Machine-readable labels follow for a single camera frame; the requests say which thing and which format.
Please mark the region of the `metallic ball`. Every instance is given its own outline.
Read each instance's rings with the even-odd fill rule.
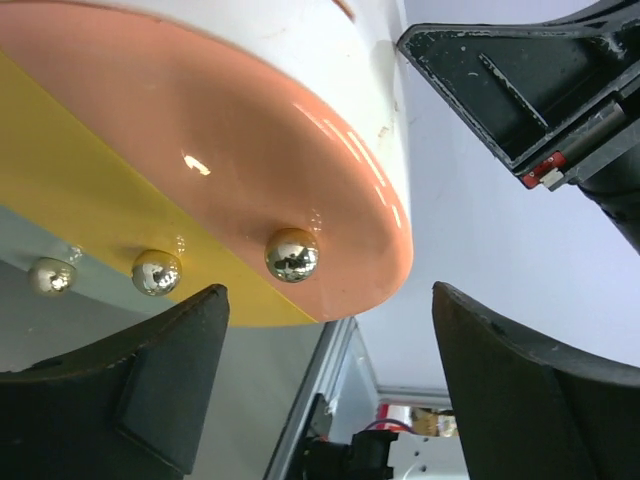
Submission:
[[[133,262],[131,279],[138,290],[150,297],[161,297],[180,283],[182,265],[173,255],[147,250]]]
[[[76,281],[76,269],[54,258],[36,260],[27,273],[33,290],[46,297],[57,297],[69,290]]]
[[[271,275],[286,283],[309,278],[318,266],[318,244],[313,235],[297,228],[276,232],[267,243],[264,260]]]

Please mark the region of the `yellow panel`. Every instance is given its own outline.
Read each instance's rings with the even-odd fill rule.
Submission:
[[[145,249],[179,256],[173,301],[221,283],[231,325],[313,323],[1,52],[0,165],[3,205],[115,270],[128,276]]]

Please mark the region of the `glossy orange panel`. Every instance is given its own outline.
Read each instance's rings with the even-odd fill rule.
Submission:
[[[316,320],[372,308],[407,277],[409,221],[373,154],[269,65],[169,22],[57,3],[0,5],[0,46]],[[319,243],[318,270],[299,284],[264,265],[265,244],[286,227]]]

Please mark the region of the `white surface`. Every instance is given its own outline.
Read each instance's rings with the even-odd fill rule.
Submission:
[[[388,465],[397,480],[468,480],[460,437],[401,433],[391,444]]]
[[[305,85],[373,151],[407,215],[402,0],[74,0],[145,12],[235,44]]]
[[[588,0],[407,0],[409,23],[532,23]],[[391,300],[359,316],[381,385],[445,388],[431,287],[453,284],[557,339],[640,366],[640,258],[573,187],[526,191],[411,72],[415,262]]]

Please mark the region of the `black mechanical arm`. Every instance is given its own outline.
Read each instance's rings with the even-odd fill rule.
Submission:
[[[526,188],[577,185],[640,252],[640,2],[414,25],[400,52]]]

